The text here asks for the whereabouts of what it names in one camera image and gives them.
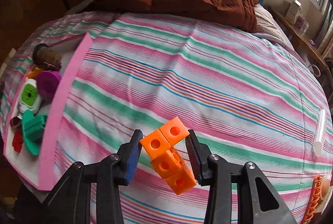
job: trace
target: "curtain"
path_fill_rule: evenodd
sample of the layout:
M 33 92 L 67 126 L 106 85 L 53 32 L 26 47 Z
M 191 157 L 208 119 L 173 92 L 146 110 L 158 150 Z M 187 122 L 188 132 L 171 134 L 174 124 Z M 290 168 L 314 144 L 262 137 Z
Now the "curtain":
M 333 9 L 329 5 L 329 10 L 326 15 L 325 22 L 319 34 L 315 39 L 315 43 L 319 44 L 318 51 L 323 57 L 326 57 L 333 47 Z

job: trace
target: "orange cube structure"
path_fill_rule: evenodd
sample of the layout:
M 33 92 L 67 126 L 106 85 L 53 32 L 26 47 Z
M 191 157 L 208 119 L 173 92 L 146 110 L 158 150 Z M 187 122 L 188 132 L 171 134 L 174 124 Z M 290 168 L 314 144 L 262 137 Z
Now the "orange cube structure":
M 188 130 L 178 117 L 175 117 L 171 121 L 162 125 L 159 130 L 171 146 L 176 145 L 179 141 L 189 135 Z
M 165 179 L 181 170 L 184 165 L 184 159 L 179 155 L 174 147 L 171 147 L 150 163 L 161 178 Z
M 183 165 L 179 172 L 172 174 L 165 179 L 165 182 L 177 195 L 186 192 L 196 186 L 196 180 L 193 173 L 187 165 Z
M 140 143 L 153 160 L 171 148 L 171 145 L 167 142 L 159 129 L 141 139 Z

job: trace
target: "teal toy piece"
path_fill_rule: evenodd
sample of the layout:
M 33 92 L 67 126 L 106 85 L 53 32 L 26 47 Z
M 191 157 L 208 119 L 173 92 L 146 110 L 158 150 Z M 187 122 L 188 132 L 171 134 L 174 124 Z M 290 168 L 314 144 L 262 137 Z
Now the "teal toy piece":
M 32 155 L 39 155 L 42 137 L 45 129 L 47 115 L 34 116 L 26 110 L 22 116 L 23 142 Z

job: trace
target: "orange plastic chain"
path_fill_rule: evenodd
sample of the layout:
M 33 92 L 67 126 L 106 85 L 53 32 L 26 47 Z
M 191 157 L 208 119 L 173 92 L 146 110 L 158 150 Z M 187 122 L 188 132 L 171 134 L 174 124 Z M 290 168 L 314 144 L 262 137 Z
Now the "orange plastic chain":
M 313 180 L 310 201 L 309 201 L 308 207 L 306 208 L 305 215 L 303 217 L 301 224 L 306 223 L 313 218 L 313 212 L 318 205 L 318 200 L 320 199 L 322 180 L 323 180 L 323 178 L 321 178 L 320 175 L 317 175 Z

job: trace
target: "clear plastic tube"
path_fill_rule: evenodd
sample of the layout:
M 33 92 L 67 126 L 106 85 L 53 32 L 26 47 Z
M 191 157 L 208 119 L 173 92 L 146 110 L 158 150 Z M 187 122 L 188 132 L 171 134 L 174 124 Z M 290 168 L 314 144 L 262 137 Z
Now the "clear plastic tube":
M 326 111 L 322 109 L 320 110 L 319 113 L 314 142 L 312 144 L 312 148 L 316 156 L 321 156 L 325 141 L 325 136 L 326 136 Z

